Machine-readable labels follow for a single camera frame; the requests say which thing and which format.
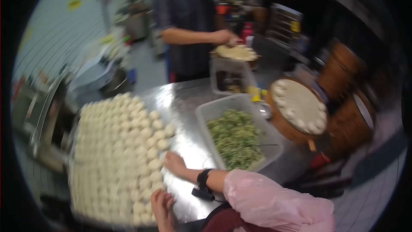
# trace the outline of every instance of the pink sleeve cover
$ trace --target pink sleeve cover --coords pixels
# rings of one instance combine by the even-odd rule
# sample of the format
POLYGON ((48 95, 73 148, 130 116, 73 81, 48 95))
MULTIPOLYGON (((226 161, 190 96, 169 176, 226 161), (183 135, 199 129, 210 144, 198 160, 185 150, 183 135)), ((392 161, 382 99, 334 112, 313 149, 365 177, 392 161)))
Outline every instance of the pink sleeve cover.
POLYGON ((333 203, 281 187, 264 175, 234 169, 223 193, 248 223, 281 232, 333 232, 333 203))

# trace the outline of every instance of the black wrist strap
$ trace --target black wrist strap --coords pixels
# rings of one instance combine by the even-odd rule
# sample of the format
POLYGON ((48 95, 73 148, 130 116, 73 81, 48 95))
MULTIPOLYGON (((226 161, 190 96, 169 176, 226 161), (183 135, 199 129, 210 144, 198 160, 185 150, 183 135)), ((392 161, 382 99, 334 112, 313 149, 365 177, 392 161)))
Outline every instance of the black wrist strap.
POLYGON ((206 169, 203 170, 198 176, 197 176, 197 182, 199 183, 199 189, 204 191, 207 188, 206 181, 208 176, 209 171, 212 169, 206 169))

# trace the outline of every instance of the round bamboo steamer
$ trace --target round bamboo steamer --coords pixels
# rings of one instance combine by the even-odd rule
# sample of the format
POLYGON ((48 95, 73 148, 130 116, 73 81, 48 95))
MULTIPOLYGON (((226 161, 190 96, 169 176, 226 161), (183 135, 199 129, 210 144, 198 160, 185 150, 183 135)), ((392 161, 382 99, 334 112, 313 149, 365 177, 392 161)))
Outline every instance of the round bamboo steamer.
POLYGON ((325 90, 328 98, 336 101, 353 87, 356 76, 366 69, 365 62, 338 41, 317 82, 325 90))
MULTIPOLYGON (((288 79, 288 80, 293 80, 301 85, 305 86, 307 89, 309 89, 316 97, 317 99, 324 103, 322 98, 316 93, 315 90, 313 90, 309 85, 305 84, 301 80, 298 80, 293 77, 288 77, 288 76, 283 76, 280 79, 288 79)), ((315 140, 319 138, 322 134, 311 134, 311 133, 306 133, 298 130, 295 128, 295 125, 292 124, 289 120, 287 120, 282 113, 279 111, 278 106, 272 99, 272 91, 271 91, 271 86, 269 88, 269 91, 266 95, 265 101, 271 106, 272 111, 273 111, 273 116, 270 119, 272 124, 276 127, 276 129, 286 138, 288 138, 291 141, 297 142, 297 143, 307 143, 309 140, 315 140)), ((329 114, 326 110, 326 122, 329 119, 329 114)))
POLYGON ((329 120, 326 130, 330 136, 330 147, 324 152, 331 161, 347 156, 372 139, 373 129, 359 110, 354 95, 362 100, 374 125, 376 112, 364 93, 358 89, 355 94, 348 96, 329 120))

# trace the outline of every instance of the kitchen counter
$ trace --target kitchen counter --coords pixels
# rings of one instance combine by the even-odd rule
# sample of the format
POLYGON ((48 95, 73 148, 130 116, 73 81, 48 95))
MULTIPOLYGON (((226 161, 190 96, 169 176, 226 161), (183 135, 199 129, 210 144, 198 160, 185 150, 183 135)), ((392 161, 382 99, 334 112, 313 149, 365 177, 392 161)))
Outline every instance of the kitchen counter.
MULTIPOLYGON (((255 72, 256 80, 263 88, 281 76, 279 61, 273 60, 271 63, 261 63, 255 72)), ((176 126, 176 135, 171 138, 171 150, 183 157, 188 168, 216 168, 195 115, 198 106, 221 98, 213 93, 209 78, 154 87, 139 96, 145 101, 148 110, 158 110, 166 124, 173 123, 176 126)), ((301 175, 309 167, 314 154, 307 145, 296 145, 274 127, 273 133, 278 138, 274 143, 279 144, 277 147, 281 154, 259 173, 282 184, 301 175)), ((175 197, 173 210, 179 223, 204 219, 220 205, 219 202, 208 202, 193 196, 192 183, 175 177, 165 168, 162 172, 168 191, 175 197)))

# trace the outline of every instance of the plastic tray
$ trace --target plastic tray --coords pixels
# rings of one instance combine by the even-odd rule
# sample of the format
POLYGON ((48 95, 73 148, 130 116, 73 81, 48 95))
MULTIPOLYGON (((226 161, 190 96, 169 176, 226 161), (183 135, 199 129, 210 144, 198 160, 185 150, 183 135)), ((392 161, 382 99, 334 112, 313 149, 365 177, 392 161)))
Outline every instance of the plastic tray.
POLYGON ((274 161, 282 153, 282 147, 279 145, 276 136, 276 130, 271 126, 263 116, 258 112, 257 108, 250 101, 247 94, 237 94, 229 97, 224 97, 209 103, 200 105, 196 109, 196 116, 200 126, 201 133, 205 138, 209 149, 213 155, 213 159, 219 169, 226 170, 226 166, 220 156, 213 139, 207 128, 207 122, 218 119, 223 116, 223 113, 228 109, 243 111, 252 115, 252 120, 255 127, 259 129, 259 144, 264 155, 264 159, 256 164, 252 164, 250 171, 260 171, 262 168, 274 161))
POLYGON ((210 80, 212 84, 212 90, 219 95, 238 95, 239 93, 232 93, 227 91, 221 91, 218 89, 216 81, 216 72, 227 71, 237 72, 242 75, 242 84, 245 86, 245 90, 248 91, 249 87, 257 87, 255 76, 250 70, 249 64, 242 61, 234 61, 227 58, 212 58, 210 60, 210 80))

